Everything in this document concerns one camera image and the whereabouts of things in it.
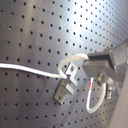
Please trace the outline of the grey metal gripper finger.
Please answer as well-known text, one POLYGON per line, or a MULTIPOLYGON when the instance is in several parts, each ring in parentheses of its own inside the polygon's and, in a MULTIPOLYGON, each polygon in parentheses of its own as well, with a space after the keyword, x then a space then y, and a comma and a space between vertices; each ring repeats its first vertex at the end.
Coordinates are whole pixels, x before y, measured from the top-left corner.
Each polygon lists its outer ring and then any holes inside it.
POLYGON ((102 52, 90 53, 88 57, 90 60, 107 60, 109 66, 115 70, 118 65, 128 61, 128 42, 122 42, 102 52))

